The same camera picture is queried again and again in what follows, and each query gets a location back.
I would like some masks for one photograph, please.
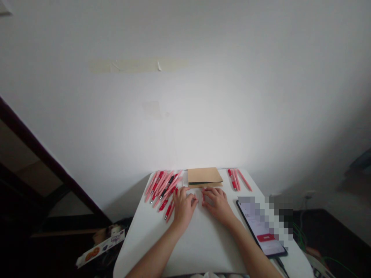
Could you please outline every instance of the forearm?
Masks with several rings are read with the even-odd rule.
[[[182,234],[183,231],[172,224],[126,277],[160,277]]]
[[[243,263],[251,278],[282,278],[237,218],[231,221],[227,228],[237,243]]]

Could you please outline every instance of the smartphone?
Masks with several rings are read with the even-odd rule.
[[[260,221],[258,217],[259,215],[255,216],[254,204],[240,203],[237,200],[237,206],[239,207],[252,236],[263,253],[269,259],[287,256],[288,253],[285,247],[274,238],[274,235],[269,233],[268,229],[265,228],[264,222]]]

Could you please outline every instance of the table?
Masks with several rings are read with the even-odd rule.
[[[250,184],[252,192],[247,189],[241,179],[241,191],[235,192],[227,169],[218,170],[223,179],[223,186],[221,188],[227,194],[229,205],[234,214],[241,220],[248,232],[250,232],[236,205],[236,200],[238,196],[252,196],[255,197],[256,203],[260,203],[261,209],[265,208],[265,215],[269,216],[269,220],[272,221],[272,219],[274,219],[274,222],[271,222],[271,224],[274,223],[275,227],[282,227],[282,223],[278,222],[278,216],[274,215],[274,210],[269,209],[269,204],[264,202],[263,193],[259,190],[251,176],[246,170],[240,170]],[[152,173],[150,176],[146,189],[154,174],[155,173]],[[183,185],[186,186],[187,184],[187,171],[183,171]],[[194,211],[188,229],[174,248],[162,276],[169,277],[191,273],[204,273],[207,271],[246,273],[233,237],[225,227],[209,214],[206,208],[202,207],[202,194],[200,188],[194,188],[188,192],[196,194],[199,199],[199,204]],[[167,206],[162,212],[158,212],[159,205],[154,209],[152,208],[154,203],[150,205],[149,202],[150,201],[145,203],[145,195],[143,193],[117,258],[113,273],[114,278],[125,277],[143,255],[164,234],[173,220],[174,213],[168,224],[164,221]],[[280,240],[283,239],[283,245],[288,247],[288,256],[281,257],[281,261],[285,265],[290,278],[312,278],[313,271],[311,266],[299,246],[292,239],[292,235],[289,235],[287,231],[284,232],[283,229],[280,229],[280,232],[277,234],[279,234]],[[276,262],[274,260],[271,260],[271,262],[280,271],[283,277],[285,277]]]

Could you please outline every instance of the kraft paper envelope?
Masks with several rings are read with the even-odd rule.
[[[215,167],[188,169],[188,186],[190,188],[223,186],[222,182],[223,179]]]

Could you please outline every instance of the right hand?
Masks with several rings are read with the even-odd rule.
[[[212,206],[208,202],[203,201],[202,206],[206,207],[220,223],[230,226],[237,220],[237,217],[228,204],[227,194],[222,189],[207,187],[202,190],[202,194],[208,196],[214,202],[214,206]]]

